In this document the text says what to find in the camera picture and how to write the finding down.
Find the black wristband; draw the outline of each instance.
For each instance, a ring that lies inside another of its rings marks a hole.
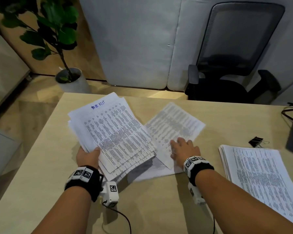
[[[95,202],[102,191],[102,178],[103,175],[99,173],[98,169],[88,165],[81,166],[70,175],[64,190],[73,186],[80,186],[89,192],[91,200]]]
[[[209,163],[199,163],[199,164],[194,165],[194,167],[191,169],[191,177],[189,177],[189,181],[192,185],[196,186],[196,184],[195,184],[196,175],[200,171],[205,170],[205,169],[214,170],[214,167]]]

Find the black binder clip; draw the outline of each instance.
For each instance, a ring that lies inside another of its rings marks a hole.
[[[259,138],[259,137],[255,137],[254,139],[251,139],[248,143],[250,145],[252,145],[253,148],[256,148],[256,147],[262,147],[260,145],[260,143],[263,141],[264,139],[263,138]]]

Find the forearm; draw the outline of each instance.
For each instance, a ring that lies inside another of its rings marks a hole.
[[[214,170],[202,170],[195,184],[224,233],[293,233],[293,223]]]
[[[68,188],[32,234],[84,234],[90,205],[91,196],[84,188]]]

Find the black office chair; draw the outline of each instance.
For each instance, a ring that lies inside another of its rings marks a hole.
[[[224,75],[249,75],[254,69],[285,8],[273,3],[227,2],[210,13],[196,65],[189,65],[185,94],[189,100],[254,103],[265,91],[281,90],[267,70],[249,91]]]

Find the light wood desk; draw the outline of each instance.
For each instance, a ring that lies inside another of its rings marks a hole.
[[[71,110],[103,95],[65,93],[31,148],[0,201],[0,233],[30,233],[63,192],[64,182],[76,168],[77,138],[69,130]],[[289,121],[281,117],[281,106],[181,101],[125,97],[142,124],[173,101],[207,126],[194,141],[215,170],[225,176],[218,147],[221,144],[249,147],[255,136],[279,149],[293,180],[293,154],[284,149]],[[118,210],[129,218],[133,233],[212,233],[212,218],[206,207],[196,207],[184,174],[155,178],[118,188]],[[92,205],[87,233],[128,234],[122,216],[96,202]]]

